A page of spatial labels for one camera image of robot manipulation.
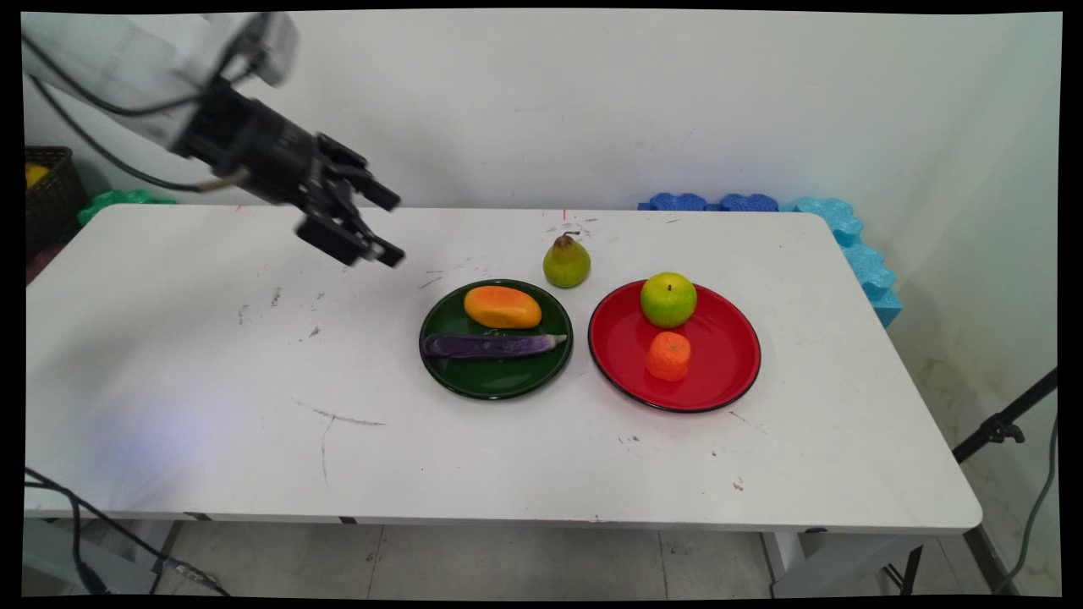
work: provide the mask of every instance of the wicker basket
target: wicker basket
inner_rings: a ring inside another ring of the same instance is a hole
[[[49,169],[26,191],[26,262],[47,245],[70,237],[78,229],[76,213],[87,206],[87,191],[64,146],[25,146],[26,163]]]

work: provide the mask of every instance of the pear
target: pear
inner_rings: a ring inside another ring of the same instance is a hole
[[[553,242],[545,254],[542,269],[545,278],[557,287],[575,287],[587,278],[590,273],[590,255],[579,242],[567,235],[577,235],[578,231],[569,231]]]

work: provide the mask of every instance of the blue foam block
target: blue foam block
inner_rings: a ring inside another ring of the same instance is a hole
[[[879,251],[861,241],[864,224],[853,217],[853,208],[837,198],[803,197],[794,203],[793,210],[815,213],[827,222],[880,323],[887,327],[895,321],[902,311],[902,302],[891,290],[895,273],[884,267],[884,256]]]
[[[870,300],[870,302],[873,306],[873,311],[876,311],[876,316],[884,324],[884,327],[889,326],[899,312],[902,311],[902,302],[899,301],[899,298],[895,295],[895,290],[891,289],[888,289],[883,297]]]
[[[682,195],[658,193],[651,197],[650,203],[639,204],[637,209],[650,211],[703,211],[706,206],[706,199],[692,193],[684,193]]]
[[[761,194],[744,196],[730,193],[723,196],[717,206],[708,205],[707,207],[718,211],[778,211],[779,202]]]
[[[891,289],[895,273],[884,268],[884,256],[879,251],[869,247],[859,238],[852,246],[844,247],[843,255],[861,282],[861,289],[865,290],[870,301],[883,298]]]
[[[858,243],[861,230],[865,228],[853,217],[853,208],[845,200],[837,198],[801,197],[794,203],[794,211],[815,213],[827,221],[835,241],[843,247]]]

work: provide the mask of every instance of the gray floor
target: gray floor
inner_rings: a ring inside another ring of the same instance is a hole
[[[117,547],[94,524],[87,539]],[[172,555],[234,595],[461,600],[768,598],[756,533],[183,522]],[[896,563],[901,570],[905,556]],[[23,569],[23,596],[79,594]],[[157,594],[213,594],[167,574]],[[837,596],[898,594],[882,575]],[[989,594],[962,536],[925,547],[915,594]]]

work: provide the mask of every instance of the red plate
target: red plate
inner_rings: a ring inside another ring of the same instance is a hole
[[[695,313],[670,332],[692,345],[688,376],[671,383],[647,372],[647,349],[661,328],[639,308],[645,281],[613,290],[590,315],[587,342],[602,375],[649,406],[680,413],[720,409],[744,396],[759,374],[759,339],[729,300],[695,286]]]

